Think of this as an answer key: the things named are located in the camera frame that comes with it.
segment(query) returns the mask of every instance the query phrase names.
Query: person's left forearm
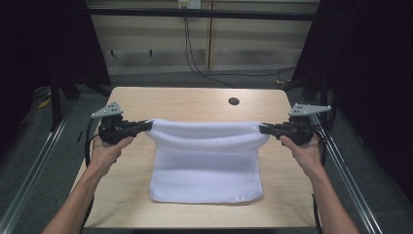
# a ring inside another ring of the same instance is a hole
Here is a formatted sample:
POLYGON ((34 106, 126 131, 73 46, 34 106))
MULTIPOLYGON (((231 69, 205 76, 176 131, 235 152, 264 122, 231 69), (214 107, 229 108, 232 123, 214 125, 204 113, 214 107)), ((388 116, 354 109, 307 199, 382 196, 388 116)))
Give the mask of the person's left forearm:
POLYGON ((43 233, 79 233, 101 175, 89 167, 43 233))

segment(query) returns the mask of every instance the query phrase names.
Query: wall socket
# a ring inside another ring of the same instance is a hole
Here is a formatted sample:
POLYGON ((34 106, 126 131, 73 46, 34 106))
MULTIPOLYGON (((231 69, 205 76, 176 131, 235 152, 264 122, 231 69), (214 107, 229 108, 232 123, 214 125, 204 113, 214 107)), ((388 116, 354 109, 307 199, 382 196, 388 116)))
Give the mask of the wall socket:
POLYGON ((178 0, 179 9, 201 9, 201 0, 178 0))

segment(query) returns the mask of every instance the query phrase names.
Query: gray bracket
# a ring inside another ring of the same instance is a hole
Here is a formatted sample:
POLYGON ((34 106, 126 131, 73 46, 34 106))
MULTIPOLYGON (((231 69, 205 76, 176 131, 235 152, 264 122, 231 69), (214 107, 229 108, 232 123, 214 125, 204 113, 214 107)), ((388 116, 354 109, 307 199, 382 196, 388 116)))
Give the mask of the gray bracket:
POLYGON ((325 111, 330 111, 331 106, 321 106, 321 105, 309 105, 309 104, 297 104, 295 103, 289 111, 289 116, 309 116, 312 114, 317 114, 325 111))
POLYGON ((118 104, 118 102, 115 101, 99 109, 97 112, 93 113, 91 115, 91 118, 96 119, 102 117, 109 117, 114 115, 121 115, 123 113, 124 111, 122 110, 121 106, 118 104))

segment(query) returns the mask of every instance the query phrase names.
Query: folded cloth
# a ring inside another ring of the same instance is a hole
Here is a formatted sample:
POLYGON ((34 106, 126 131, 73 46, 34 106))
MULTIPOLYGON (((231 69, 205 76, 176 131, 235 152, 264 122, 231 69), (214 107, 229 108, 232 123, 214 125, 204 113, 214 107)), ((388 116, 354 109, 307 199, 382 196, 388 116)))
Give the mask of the folded cloth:
POLYGON ((150 196, 170 203, 237 203, 258 199, 258 147, 269 135, 258 122, 178 123, 154 119, 150 196))

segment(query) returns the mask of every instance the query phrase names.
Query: table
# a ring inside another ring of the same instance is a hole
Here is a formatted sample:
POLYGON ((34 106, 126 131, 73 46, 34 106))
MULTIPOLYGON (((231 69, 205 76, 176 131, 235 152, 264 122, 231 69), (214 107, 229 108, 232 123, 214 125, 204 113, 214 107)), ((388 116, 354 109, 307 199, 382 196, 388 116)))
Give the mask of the table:
MULTIPOLYGON (((113 90, 124 119, 184 122, 287 121, 290 105, 276 90, 126 88, 113 90), (240 103, 232 105, 229 98, 240 103)), ((248 204, 166 204, 149 197, 155 143, 145 133, 123 150, 95 192, 87 227, 274 228, 314 226, 312 186, 291 152, 273 136, 259 150, 264 196, 248 204)), ((82 174, 82 166, 76 181, 82 174)))

